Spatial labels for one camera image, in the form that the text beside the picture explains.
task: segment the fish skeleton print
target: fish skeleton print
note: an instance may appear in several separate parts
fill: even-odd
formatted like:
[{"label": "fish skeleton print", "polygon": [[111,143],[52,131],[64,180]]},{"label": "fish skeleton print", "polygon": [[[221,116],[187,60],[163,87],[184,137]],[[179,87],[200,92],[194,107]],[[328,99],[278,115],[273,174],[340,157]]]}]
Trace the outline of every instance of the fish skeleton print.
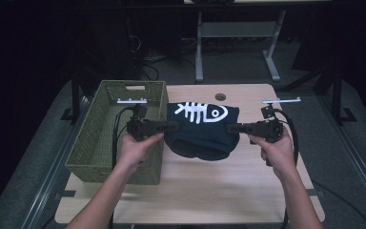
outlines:
[{"label": "fish skeleton print", "polygon": [[194,116],[196,115],[196,124],[200,123],[201,116],[203,117],[203,122],[217,122],[224,119],[224,117],[228,115],[228,109],[224,106],[213,105],[215,107],[221,108],[223,111],[223,114],[220,114],[217,109],[212,110],[211,115],[213,116],[213,118],[207,118],[207,109],[209,108],[209,104],[186,102],[184,105],[179,103],[177,104],[177,106],[179,107],[179,109],[174,112],[176,115],[184,111],[184,116],[186,118],[188,118],[190,114],[191,122],[194,122]]}]

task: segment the wire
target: wire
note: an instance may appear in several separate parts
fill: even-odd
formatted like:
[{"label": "wire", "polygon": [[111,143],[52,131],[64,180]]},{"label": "wire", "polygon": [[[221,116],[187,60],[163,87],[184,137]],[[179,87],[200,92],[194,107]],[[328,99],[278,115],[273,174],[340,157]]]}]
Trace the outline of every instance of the wire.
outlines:
[{"label": "wire", "polygon": [[[283,111],[281,111],[279,109],[273,109],[273,111],[275,113],[282,114],[285,117],[285,119],[287,120],[287,122],[284,122],[284,121],[281,121],[281,122],[287,123],[288,126],[290,127],[290,131],[291,131],[291,134],[293,136],[294,162],[295,162],[295,165],[296,165],[296,163],[298,162],[299,146],[298,146],[298,135],[297,135],[296,130],[295,130],[295,125],[294,125],[293,121],[290,119],[290,117],[287,116],[287,114],[285,114]],[[289,220],[289,217],[288,217],[288,212],[287,212],[287,207],[286,207],[285,212],[284,212],[284,220],[281,224],[280,229],[285,229],[287,227],[288,220]]]},{"label": "wire", "polygon": [[180,59],[180,60],[183,60],[184,62],[187,62],[187,63],[189,63],[194,69],[195,69],[195,64],[194,63],[192,63],[192,62],[190,62],[189,60],[187,60],[187,59]]},{"label": "wire", "polygon": [[127,128],[127,125],[125,125],[121,131],[118,133],[118,136],[117,136],[117,140],[120,139],[120,136],[121,136],[121,133],[123,133],[123,131]]},{"label": "wire", "polygon": [[204,51],[203,54],[204,55],[221,55],[224,53],[228,53],[228,52],[232,52],[234,50],[234,41],[230,40],[230,41],[221,41],[221,39],[217,39],[214,41],[214,45],[211,46],[210,44],[207,44],[207,46],[204,46]]},{"label": "wire", "polygon": [[329,193],[331,193],[332,195],[334,195],[337,198],[340,198],[344,203],[346,203],[347,205],[349,205],[349,207],[353,208],[353,210],[355,210],[365,221],[366,221],[366,217],[364,216],[364,214],[361,213],[360,210],[358,210],[358,208],[356,208],[353,203],[351,203],[350,201],[348,201],[347,199],[341,197],[339,194],[337,194],[335,191],[329,189],[328,187],[326,187],[325,185],[317,182],[316,180],[311,178],[311,182],[314,184],[317,184],[318,186],[320,186],[321,188],[323,188],[324,190],[328,191]]},{"label": "wire", "polygon": [[286,122],[286,121],[279,120],[279,122],[281,122],[281,123],[284,123],[284,124],[287,124],[287,125],[288,125],[288,122]]},{"label": "wire", "polygon": [[117,144],[118,144],[118,138],[119,138],[118,125],[120,123],[121,115],[128,110],[133,111],[133,108],[132,107],[123,108],[115,116],[115,121],[114,121],[114,125],[112,128],[112,167],[113,168],[114,168],[115,164],[117,163]]},{"label": "wire", "polygon": [[149,75],[149,74],[148,74],[144,69],[142,69],[142,74],[144,74],[144,76],[145,76],[148,80],[156,81],[156,80],[158,80],[158,79],[159,79],[159,71],[158,71],[155,67],[150,66],[150,65],[143,65],[142,67],[147,67],[147,68],[153,69],[153,70],[156,72],[156,77],[155,77],[155,79],[152,79],[152,78],[150,77],[150,75]]},{"label": "wire", "polygon": [[138,47],[135,48],[135,51],[138,51],[139,48],[141,48],[141,45],[142,45],[141,39],[139,39],[139,37],[135,36],[135,35],[130,35],[130,38],[135,38],[136,40],[138,40]]},{"label": "wire", "polygon": [[144,60],[147,61],[147,62],[151,62],[151,61],[158,62],[158,61],[167,60],[167,59],[169,59],[169,57],[166,56],[166,55],[147,56],[147,57],[144,58]]},{"label": "wire", "polygon": [[54,215],[52,215],[49,219],[47,219],[47,221],[43,224],[43,226],[41,226],[41,229],[46,228],[53,219]]},{"label": "wire", "polygon": [[182,47],[182,52],[188,52],[195,48],[195,45],[197,44],[196,40],[194,38],[189,38],[187,40],[183,40],[184,42],[190,42],[189,45]]}]

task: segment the wooden table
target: wooden table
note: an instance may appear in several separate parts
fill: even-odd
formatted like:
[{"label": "wooden table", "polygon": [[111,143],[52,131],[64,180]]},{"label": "wooden table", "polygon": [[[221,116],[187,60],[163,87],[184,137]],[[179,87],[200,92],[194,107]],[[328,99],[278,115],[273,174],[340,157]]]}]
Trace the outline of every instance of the wooden table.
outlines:
[{"label": "wooden table", "polygon": [[[267,84],[168,86],[170,102],[195,101],[239,107],[238,122],[263,120],[263,98],[275,98]],[[217,101],[216,94],[225,94]],[[313,189],[302,157],[298,171],[307,189]],[[68,223],[89,202],[98,183],[84,183],[71,175],[55,220]],[[320,220],[325,215],[317,196],[311,200]],[[178,156],[165,145],[159,185],[127,185],[114,210],[114,223],[218,224],[272,223],[283,220],[284,194],[271,167],[260,158],[260,148],[246,135],[231,155],[220,161]]]}]

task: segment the black fabric surface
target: black fabric surface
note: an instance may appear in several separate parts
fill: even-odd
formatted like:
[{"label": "black fabric surface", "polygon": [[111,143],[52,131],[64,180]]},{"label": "black fabric surface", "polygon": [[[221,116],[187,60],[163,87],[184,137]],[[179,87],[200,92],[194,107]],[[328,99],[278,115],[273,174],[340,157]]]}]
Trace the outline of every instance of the black fabric surface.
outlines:
[{"label": "black fabric surface", "polygon": [[210,161],[225,159],[239,141],[239,134],[228,134],[225,125],[236,123],[238,115],[239,109],[234,107],[169,103],[168,121],[178,121],[180,129],[165,132],[165,142],[180,156]]}]

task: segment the gray floor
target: gray floor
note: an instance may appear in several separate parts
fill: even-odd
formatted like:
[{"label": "gray floor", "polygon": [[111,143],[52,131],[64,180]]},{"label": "gray floor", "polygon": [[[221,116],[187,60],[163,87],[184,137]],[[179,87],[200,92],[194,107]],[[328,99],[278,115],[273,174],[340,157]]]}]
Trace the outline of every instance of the gray floor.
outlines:
[{"label": "gray floor", "polygon": [[[269,76],[261,51],[268,46],[265,42],[236,41],[220,46],[218,52],[205,54],[204,82],[202,84],[267,83],[275,88],[293,82],[306,72],[291,69],[298,48],[296,42],[277,44],[274,62],[282,79],[274,83]],[[185,61],[166,60],[152,66],[159,70],[159,80],[169,85],[194,84],[194,55],[187,54]],[[366,217],[366,188],[356,171],[348,153],[348,148],[341,140],[332,117],[326,112],[326,101],[330,95],[316,96],[313,93],[315,79],[290,93],[277,93],[279,97],[301,96],[302,102],[282,104],[283,110],[295,123],[300,153],[303,156],[310,177],[335,191],[359,209]],[[52,103],[46,118],[25,152],[16,172],[0,198],[0,228],[20,228],[32,206],[35,194],[55,156],[61,148],[64,138],[71,128],[69,121],[59,120],[66,108],[71,106],[71,89],[67,84]],[[345,123],[341,130],[353,141],[366,163],[366,110],[357,92],[347,83],[343,84],[342,107],[350,108],[357,122]],[[36,216],[36,224],[31,228],[63,228],[52,218],[64,190],[69,171],[61,166],[55,185],[44,202],[44,211]],[[340,198],[316,185],[319,199],[325,211],[325,228],[366,228],[366,221]],[[203,225],[206,229],[242,229],[242,228],[279,228],[280,224],[263,225]],[[130,225],[118,225],[127,229]],[[134,228],[179,229],[179,225],[135,225]]]}]

